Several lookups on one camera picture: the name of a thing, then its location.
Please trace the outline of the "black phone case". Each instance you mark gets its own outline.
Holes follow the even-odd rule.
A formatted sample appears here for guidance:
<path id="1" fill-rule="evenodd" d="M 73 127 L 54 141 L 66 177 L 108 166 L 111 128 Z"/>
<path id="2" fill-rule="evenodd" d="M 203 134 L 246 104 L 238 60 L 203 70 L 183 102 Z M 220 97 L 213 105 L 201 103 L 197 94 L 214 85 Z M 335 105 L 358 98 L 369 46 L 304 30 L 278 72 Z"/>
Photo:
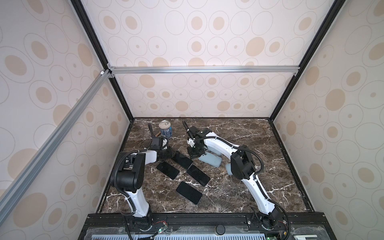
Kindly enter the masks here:
<path id="1" fill-rule="evenodd" d="M 193 164 L 193 161 L 180 153 L 179 151 L 176 151 L 174 156 L 172 157 L 172 160 L 179 164 L 181 167 L 183 167 L 185 170 L 188 170 L 190 166 Z"/>

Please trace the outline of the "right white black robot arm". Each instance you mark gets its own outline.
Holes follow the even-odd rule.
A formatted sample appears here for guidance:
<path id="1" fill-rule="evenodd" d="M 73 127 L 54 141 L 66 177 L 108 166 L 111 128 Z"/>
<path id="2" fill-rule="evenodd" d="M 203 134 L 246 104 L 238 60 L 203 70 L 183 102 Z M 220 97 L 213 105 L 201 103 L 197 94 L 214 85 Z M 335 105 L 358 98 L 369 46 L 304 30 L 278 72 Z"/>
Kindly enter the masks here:
<path id="1" fill-rule="evenodd" d="M 208 128 L 202 130 L 188 126 L 182 121 L 188 134 L 188 153 L 191 157 L 200 157 L 208 148 L 214 149 L 230 160 L 231 172 L 241 180 L 253 196 L 258 211 L 254 211 L 256 221 L 267 231 L 276 229 L 279 224 L 285 226 L 281 239 L 286 239 L 291 232 L 291 223 L 287 212 L 276 201 L 272 200 L 263 187 L 258 174 L 264 170 L 261 157 L 246 145 L 231 143 Z"/>

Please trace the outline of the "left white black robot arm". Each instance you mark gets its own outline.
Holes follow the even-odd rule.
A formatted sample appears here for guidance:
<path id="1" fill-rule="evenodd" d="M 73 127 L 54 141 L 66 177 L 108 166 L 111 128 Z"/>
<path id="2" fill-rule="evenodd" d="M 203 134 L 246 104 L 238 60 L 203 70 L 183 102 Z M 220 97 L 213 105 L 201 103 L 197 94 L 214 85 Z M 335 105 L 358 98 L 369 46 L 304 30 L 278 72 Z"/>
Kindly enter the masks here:
<path id="1" fill-rule="evenodd" d="M 148 124 L 148 127 L 151 134 L 149 146 L 142 150 L 119 152 L 110 177 L 111 185 L 127 199 L 132 211 L 130 215 L 136 218 L 148 217 L 151 214 L 150 205 L 142 190 L 145 166 L 163 163 L 174 155 L 172 147 L 169 146 L 169 138 L 172 136 L 171 123 L 167 120 L 159 123 L 159 136 L 154 134 L 151 124 Z"/>

